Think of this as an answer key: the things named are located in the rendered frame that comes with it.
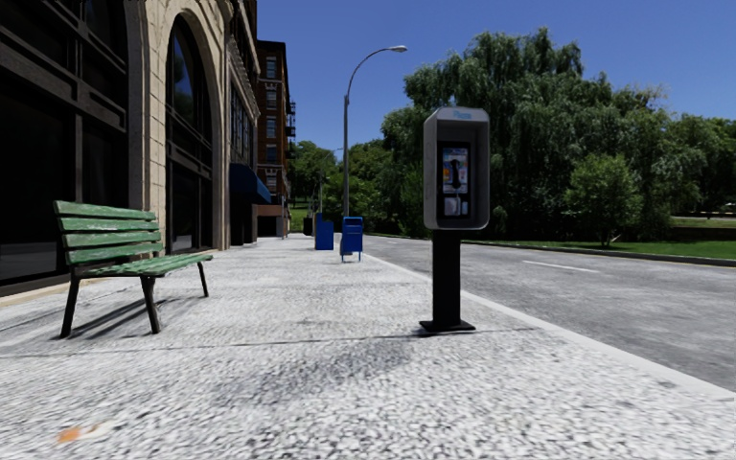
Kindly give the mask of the blue letter box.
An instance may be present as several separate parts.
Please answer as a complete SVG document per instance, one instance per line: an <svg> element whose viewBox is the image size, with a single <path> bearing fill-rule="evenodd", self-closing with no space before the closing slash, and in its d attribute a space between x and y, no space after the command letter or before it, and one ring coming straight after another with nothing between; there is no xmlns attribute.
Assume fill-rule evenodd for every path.
<svg viewBox="0 0 736 460"><path fill-rule="evenodd" d="M322 213L314 215L313 236L315 250L332 251L334 249L334 223L324 220Z"/></svg>
<svg viewBox="0 0 736 460"><path fill-rule="evenodd" d="M363 236L363 218L362 217L344 217L342 220L342 239L340 242L341 261L344 261L346 255L358 254L361 260L362 253L362 236Z"/></svg>

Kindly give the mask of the grey street lamp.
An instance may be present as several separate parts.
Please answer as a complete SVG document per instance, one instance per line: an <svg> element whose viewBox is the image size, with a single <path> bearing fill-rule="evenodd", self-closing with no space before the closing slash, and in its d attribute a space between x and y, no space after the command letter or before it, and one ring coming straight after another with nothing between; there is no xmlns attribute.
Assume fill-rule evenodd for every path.
<svg viewBox="0 0 736 460"><path fill-rule="evenodd" d="M405 45L396 45L396 46L390 46L390 47L384 47L380 48L369 55L367 55L353 70L347 90L344 95L344 104L343 104L343 197L342 197L342 217L343 217L343 223L342 223L342 237L340 240L340 256L344 255L352 255L352 252L349 252L345 248L345 239L346 239L346 233L347 230L345 229L345 220L347 217L350 216L350 200L349 200L349 193L350 193L350 182L349 182L349 146L348 146L348 134L349 134L349 104L350 104L350 93L353 85L353 81L355 78L355 75L357 73L357 70L361 67L361 65L366 62L369 58L372 56L382 53L382 52L395 52L395 53L404 53L407 51L407 47Z"/></svg>

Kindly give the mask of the red brick building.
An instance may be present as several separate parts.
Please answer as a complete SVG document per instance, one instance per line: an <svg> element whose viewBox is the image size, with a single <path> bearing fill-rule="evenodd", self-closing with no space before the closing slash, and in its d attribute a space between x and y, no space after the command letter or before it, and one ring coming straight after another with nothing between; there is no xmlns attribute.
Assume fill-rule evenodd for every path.
<svg viewBox="0 0 736 460"><path fill-rule="evenodd" d="M268 201L258 207L258 235L281 237L290 226L288 159L294 137L295 108L289 93L287 47L284 42L259 40L261 72L257 78L257 176L267 188Z"/></svg>

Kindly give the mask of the trees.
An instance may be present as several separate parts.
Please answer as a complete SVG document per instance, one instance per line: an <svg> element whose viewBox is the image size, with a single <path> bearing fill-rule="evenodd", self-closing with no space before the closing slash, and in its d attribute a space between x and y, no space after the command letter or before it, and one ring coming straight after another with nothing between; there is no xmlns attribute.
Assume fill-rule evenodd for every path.
<svg viewBox="0 0 736 460"><path fill-rule="evenodd" d="M676 115L657 87L587 79L578 45L557 46L545 29L479 34L464 52L408 75L404 90L410 103L384 117L381 138L350 150L350 211L369 231L427 235L422 130L445 105L480 107L490 117L485 238L599 241L564 202L577 163L591 154L623 155L642 197L636 224L613 238L662 240L674 214L736 204L736 120ZM297 196L315 196L327 218L339 220L343 162L302 141L288 177Z"/></svg>

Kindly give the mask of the tree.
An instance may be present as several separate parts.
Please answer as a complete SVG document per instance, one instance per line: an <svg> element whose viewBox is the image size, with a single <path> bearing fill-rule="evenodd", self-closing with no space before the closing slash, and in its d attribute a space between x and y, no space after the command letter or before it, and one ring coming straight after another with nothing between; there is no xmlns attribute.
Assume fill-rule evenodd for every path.
<svg viewBox="0 0 736 460"><path fill-rule="evenodd" d="M642 206L623 155L591 154L577 163L564 193L567 212L610 246L616 230L635 225Z"/></svg>

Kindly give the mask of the green bench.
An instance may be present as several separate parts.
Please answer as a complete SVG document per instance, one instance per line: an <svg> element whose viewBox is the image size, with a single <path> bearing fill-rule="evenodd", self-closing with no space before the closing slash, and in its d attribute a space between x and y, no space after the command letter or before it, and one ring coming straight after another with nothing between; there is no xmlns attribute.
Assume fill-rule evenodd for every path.
<svg viewBox="0 0 736 460"><path fill-rule="evenodd" d="M70 287L60 337L72 332L81 281L132 277L141 281L151 331L161 331L153 298L155 281L190 265L198 268L203 294L209 295L203 264L210 254L164 255L156 215L151 211L56 200L53 203Z"/></svg>

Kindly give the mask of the pale stone building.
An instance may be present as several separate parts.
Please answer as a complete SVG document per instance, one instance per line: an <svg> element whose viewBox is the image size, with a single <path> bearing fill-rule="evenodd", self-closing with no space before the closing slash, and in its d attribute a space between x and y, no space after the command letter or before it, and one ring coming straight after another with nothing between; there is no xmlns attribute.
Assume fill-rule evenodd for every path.
<svg viewBox="0 0 736 460"><path fill-rule="evenodd" d="M0 0L0 296L69 278L57 200L253 242L257 0Z"/></svg>

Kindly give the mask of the grey pay phone on post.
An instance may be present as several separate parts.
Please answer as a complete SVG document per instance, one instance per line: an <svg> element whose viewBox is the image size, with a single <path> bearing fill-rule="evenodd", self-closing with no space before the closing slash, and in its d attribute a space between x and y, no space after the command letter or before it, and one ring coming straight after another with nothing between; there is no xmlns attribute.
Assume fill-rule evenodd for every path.
<svg viewBox="0 0 736 460"><path fill-rule="evenodd" d="M472 331L461 319L461 233L490 220L490 118L481 108L446 106L424 122L423 208L432 231L430 333Z"/></svg>

